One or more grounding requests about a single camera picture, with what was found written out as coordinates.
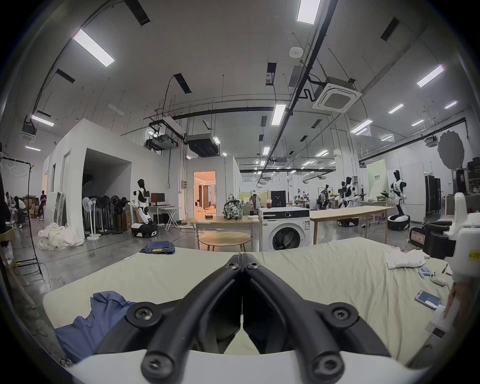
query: patterned backpack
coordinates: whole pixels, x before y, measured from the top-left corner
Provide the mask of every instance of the patterned backpack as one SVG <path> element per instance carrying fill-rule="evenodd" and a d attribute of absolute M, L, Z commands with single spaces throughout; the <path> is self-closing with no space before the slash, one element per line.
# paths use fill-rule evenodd
<path fill-rule="evenodd" d="M 223 217 L 227 220 L 241 219 L 243 211 L 241 208 L 241 202 L 236 199 L 232 194 L 228 196 L 227 202 L 223 206 Z"/>

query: white fabric pile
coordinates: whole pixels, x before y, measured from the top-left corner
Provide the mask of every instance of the white fabric pile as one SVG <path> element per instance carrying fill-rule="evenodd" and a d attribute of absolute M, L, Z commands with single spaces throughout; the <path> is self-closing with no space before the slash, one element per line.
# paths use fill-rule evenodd
<path fill-rule="evenodd" d="M 400 249 L 393 251 L 392 253 L 384 256 L 388 269 L 394 268 L 416 268 L 421 267 L 426 263 L 425 254 L 419 250 L 412 250 L 404 253 Z"/>
<path fill-rule="evenodd" d="M 38 247 L 46 251 L 76 247 L 84 241 L 78 236 L 76 229 L 68 224 L 59 227 L 57 223 L 51 223 L 38 232 Z"/>

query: wooden table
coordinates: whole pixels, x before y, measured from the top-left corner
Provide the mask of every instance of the wooden table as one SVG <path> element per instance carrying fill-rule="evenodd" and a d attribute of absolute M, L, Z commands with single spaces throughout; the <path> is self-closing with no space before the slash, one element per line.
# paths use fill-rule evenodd
<path fill-rule="evenodd" d="M 217 232 L 203 235 L 200 238 L 200 243 L 207 245 L 207 251 L 212 246 L 212 251 L 215 247 L 228 247 L 233 245 L 240 246 L 240 252 L 246 252 L 245 243 L 251 240 L 247 233 L 243 232 Z"/>
<path fill-rule="evenodd" d="M 389 206 L 361 206 L 353 208 L 339 208 L 339 209 L 325 209 L 323 211 L 310 211 L 310 220 L 315 223 L 313 228 L 313 243 L 317 243 L 318 223 L 321 221 L 337 221 L 341 219 L 348 219 L 352 217 L 365 218 L 365 238 L 367 237 L 368 220 L 370 215 L 380 212 L 387 212 Z M 387 244 L 388 227 L 385 223 L 385 244 Z"/>
<path fill-rule="evenodd" d="M 253 218 L 249 219 L 247 216 L 242 217 L 238 220 L 227 220 L 223 216 L 213 216 L 211 219 L 205 218 L 205 212 L 197 212 L 195 214 L 195 219 L 187 220 L 186 223 L 192 224 L 195 228 L 195 234 L 197 237 L 197 248 L 200 249 L 200 238 L 198 236 L 199 229 L 206 230 L 232 230 L 232 229 L 249 229 L 250 230 L 250 240 L 252 244 L 252 251 L 258 251 L 254 248 L 253 241 L 253 228 L 255 225 L 260 224 L 260 219 Z"/>

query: beige bed sheet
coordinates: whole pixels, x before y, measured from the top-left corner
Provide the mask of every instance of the beige bed sheet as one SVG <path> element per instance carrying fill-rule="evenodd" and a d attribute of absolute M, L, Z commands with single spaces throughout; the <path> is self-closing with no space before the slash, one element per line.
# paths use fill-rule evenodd
<path fill-rule="evenodd" d="M 421 279 L 418 268 L 387 269 L 384 255 L 393 250 L 389 245 L 357 237 L 253 255 L 304 299 L 354 305 L 392 357 L 406 364 L 427 339 L 424 328 L 433 313 L 416 302 L 415 295 L 423 289 L 446 303 L 448 288 Z M 171 256 L 137 253 L 48 293 L 43 299 L 45 312 L 58 328 L 71 324 L 76 316 L 88 316 L 90 297 L 95 292 L 113 290 L 127 300 L 154 303 L 180 299 L 233 254 L 183 248 L 177 248 Z M 426 267 L 439 272 L 445 265 L 437 259 L 426 263 Z M 227 353 L 253 354 L 256 350 L 242 331 Z"/>

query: white humanoid robot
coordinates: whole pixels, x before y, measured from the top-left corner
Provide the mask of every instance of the white humanoid robot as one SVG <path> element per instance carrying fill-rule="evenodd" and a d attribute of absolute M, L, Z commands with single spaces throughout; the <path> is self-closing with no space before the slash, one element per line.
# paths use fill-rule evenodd
<path fill-rule="evenodd" d="M 395 203 L 398 210 L 397 215 L 391 215 L 388 217 L 388 229 L 401 231 L 410 228 L 410 216 L 407 215 L 404 204 L 404 200 L 407 198 L 407 194 L 405 193 L 407 183 L 400 178 L 400 172 L 398 169 L 393 175 L 395 176 L 395 181 L 390 184 L 390 193 L 382 192 L 382 195 L 389 197 L 392 202 Z"/>
<path fill-rule="evenodd" d="M 156 235 L 157 225 L 148 213 L 147 197 L 150 192 L 145 189 L 143 179 L 137 181 L 140 189 L 133 191 L 133 202 L 128 202 L 137 213 L 139 223 L 132 224 L 132 235 L 137 237 L 152 237 Z"/>

